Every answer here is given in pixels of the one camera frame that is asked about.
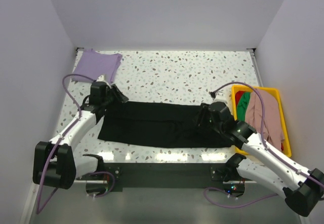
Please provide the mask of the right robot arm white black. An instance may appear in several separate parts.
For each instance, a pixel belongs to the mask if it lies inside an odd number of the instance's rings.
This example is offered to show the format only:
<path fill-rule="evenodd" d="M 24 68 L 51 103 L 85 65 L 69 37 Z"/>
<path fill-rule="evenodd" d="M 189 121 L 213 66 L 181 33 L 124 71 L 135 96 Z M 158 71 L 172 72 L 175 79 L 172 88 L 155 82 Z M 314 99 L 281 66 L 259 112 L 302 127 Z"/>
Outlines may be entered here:
<path fill-rule="evenodd" d="M 310 170 L 284 155 L 251 125 L 234 119 L 224 102 L 203 103 L 196 125 L 204 136 L 211 136 L 212 143 L 235 146 L 257 158 L 261 165 L 236 153 L 226 167 L 231 173 L 272 190 L 298 215 L 307 217 L 322 199 L 323 172 Z"/>

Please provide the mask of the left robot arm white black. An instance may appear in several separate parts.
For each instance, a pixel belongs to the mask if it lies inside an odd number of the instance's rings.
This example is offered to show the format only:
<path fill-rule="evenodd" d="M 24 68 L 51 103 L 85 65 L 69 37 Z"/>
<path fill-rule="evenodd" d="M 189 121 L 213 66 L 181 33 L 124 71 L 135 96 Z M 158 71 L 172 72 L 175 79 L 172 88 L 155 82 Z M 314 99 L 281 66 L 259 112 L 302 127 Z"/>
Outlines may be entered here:
<path fill-rule="evenodd" d="M 98 124 L 109 106 L 128 102 L 118 87 L 106 82 L 93 82 L 90 93 L 74 119 L 51 140 L 35 147 L 32 180 L 40 186 L 69 189 L 74 180 L 103 170 L 103 158 L 85 154 L 75 158 L 73 151 L 83 137 Z"/>

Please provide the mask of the black t shirt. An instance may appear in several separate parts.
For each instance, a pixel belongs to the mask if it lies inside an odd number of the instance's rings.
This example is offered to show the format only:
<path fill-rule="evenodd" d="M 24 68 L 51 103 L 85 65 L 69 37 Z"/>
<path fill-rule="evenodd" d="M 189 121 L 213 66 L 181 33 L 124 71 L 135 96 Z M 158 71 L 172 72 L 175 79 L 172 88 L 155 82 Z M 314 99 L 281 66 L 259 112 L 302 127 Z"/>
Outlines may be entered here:
<path fill-rule="evenodd" d="M 131 101 L 111 105 L 98 139 L 157 148 L 228 147 L 217 132 L 196 130 L 199 106 Z"/>

